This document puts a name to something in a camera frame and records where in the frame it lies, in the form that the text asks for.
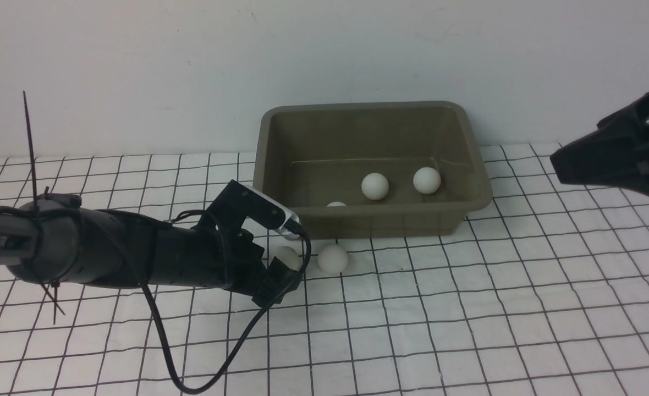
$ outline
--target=ping pong ball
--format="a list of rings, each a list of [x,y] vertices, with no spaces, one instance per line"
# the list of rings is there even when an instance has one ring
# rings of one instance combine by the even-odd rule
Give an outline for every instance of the ping pong ball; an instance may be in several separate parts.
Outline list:
[[[370,173],[361,182],[361,191],[369,200],[382,200],[388,193],[388,179],[380,173]]]
[[[435,169],[430,167],[420,168],[412,178],[415,190],[423,194],[431,194],[439,189],[442,178]]]
[[[302,260],[300,260],[300,256],[298,256],[297,251],[295,251],[290,246],[280,246],[276,249],[273,256],[277,257],[280,261],[283,262],[283,264],[285,264],[293,271],[299,270],[300,266],[303,265],[303,262]]]
[[[349,254],[339,245],[327,245],[317,254],[317,265],[322,272],[329,275],[337,275],[344,271],[347,264],[349,264]]]

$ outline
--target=white grid surface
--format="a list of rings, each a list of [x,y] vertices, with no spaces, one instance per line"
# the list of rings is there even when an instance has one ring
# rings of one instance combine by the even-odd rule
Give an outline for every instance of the white grid surface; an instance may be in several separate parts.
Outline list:
[[[252,331],[206,394],[649,394],[649,198],[558,183],[558,145],[481,148],[495,198],[457,233],[339,241],[341,276],[306,280]],[[202,208],[253,153],[39,158],[40,189],[159,219]],[[0,158],[0,205],[30,201],[24,158]],[[299,243],[247,224],[267,248]],[[332,241],[314,241],[314,253]],[[222,290],[153,287],[190,386],[256,313]],[[0,394],[170,396],[139,290],[63,284],[67,316],[0,268]]]

